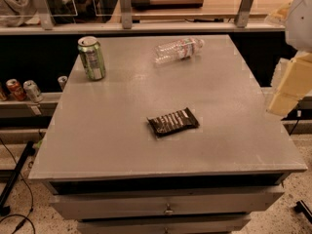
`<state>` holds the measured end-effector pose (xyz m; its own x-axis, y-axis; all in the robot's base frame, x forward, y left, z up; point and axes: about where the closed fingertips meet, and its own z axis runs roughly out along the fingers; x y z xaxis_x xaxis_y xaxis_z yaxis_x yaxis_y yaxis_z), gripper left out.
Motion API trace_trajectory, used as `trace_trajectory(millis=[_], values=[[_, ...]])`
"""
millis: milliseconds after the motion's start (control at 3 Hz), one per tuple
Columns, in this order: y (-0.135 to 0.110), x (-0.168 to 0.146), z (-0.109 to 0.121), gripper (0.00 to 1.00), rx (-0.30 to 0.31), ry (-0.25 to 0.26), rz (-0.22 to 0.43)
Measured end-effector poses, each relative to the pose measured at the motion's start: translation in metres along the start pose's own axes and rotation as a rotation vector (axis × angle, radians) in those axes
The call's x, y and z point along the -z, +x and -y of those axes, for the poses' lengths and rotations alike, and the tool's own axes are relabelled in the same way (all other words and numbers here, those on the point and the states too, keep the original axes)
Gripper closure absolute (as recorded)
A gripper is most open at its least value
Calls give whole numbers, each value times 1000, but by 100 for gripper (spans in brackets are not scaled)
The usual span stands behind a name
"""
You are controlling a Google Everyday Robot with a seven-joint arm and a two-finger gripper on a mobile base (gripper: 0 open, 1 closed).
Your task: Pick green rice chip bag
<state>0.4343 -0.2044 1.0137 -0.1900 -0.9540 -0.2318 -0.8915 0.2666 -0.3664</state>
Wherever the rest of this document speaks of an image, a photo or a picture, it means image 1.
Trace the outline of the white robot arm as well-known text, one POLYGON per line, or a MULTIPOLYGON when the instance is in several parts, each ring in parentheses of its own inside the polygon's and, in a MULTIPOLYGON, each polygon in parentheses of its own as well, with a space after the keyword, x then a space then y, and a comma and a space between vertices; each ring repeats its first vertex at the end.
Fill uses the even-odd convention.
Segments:
POLYGON ((281 59, 281 74, 274 72, 269 113, 286 117, 312 91, 312 0, 292 0, 269 14, 265 21, 282 25, 286 42, 297 50, 290 60, 281 59))

